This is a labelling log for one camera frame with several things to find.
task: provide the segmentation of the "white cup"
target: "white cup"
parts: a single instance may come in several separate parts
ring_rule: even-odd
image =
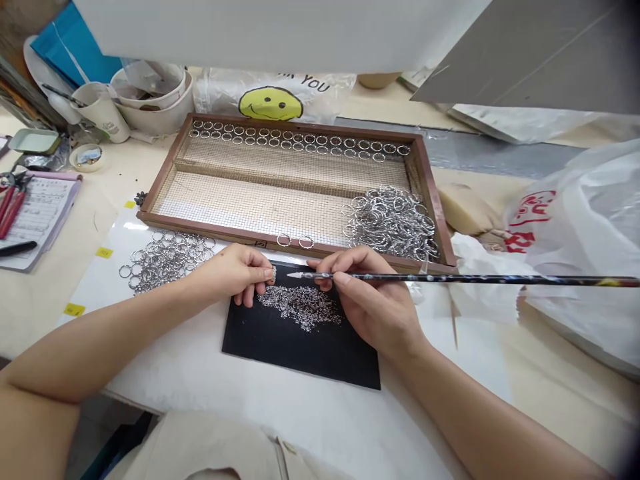
[[[72,103],[72,108],[108,134],[109,140],[122,143],[129,138],[131,130],[111,100],[106,85],[100,82],[86,83],[73,92],[72,97],[87,104],[86,107],[78,107]]]

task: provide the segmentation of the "pliers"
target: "pliers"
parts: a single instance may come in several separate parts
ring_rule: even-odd
[[[2,175],[2,184],[7,187],[2,203],[0,203],[0,240],[4,240],[9,233],[13,221],[27,196],[27,185],[33,177],[28,177],[25,173],[14,175],[9,172]]]

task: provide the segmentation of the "hand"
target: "hand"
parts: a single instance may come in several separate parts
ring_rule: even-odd
[[[253,292],[273,284],[273,266],[258,250],[234,243],[191,272],[185,281],[210,303],[233,297],[236,305],[253,306]]]
[[[364,341],[389,360],[429,346],[418,322],[415,306],[404,282],[364,282],[341,272],[396,273],[372,249],[364,246],[338,251],[324,260],[309,260],[318,272],[333,273],[345,314]],[[320,290],[331,289],[331,280],[319,279]]]

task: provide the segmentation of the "person's left hand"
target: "person's left hand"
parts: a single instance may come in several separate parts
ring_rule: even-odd
[[[253,306],[253,292],[264,295],[273,284],[273,266],[258,250],[234,243],[186,276],[190,288],[214,303],[233,297],[236,305]]]

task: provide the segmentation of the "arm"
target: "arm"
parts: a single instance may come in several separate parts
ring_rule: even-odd
[[[353,328],[396,368],[471,476],[478,479],[602,478],[609,474],[470,378],[425,338],[404,283],[366,283],[340,273],[395,273],[367,247],[309,265],[334,272]],[[318,280],[321,289],[330,280]]]
[[[60,478],[78,404],[154,340],[225,297],[253,304],[272,278],[256,250],[232,245],[186,278],[54,330],[0,371],[0,478]]]

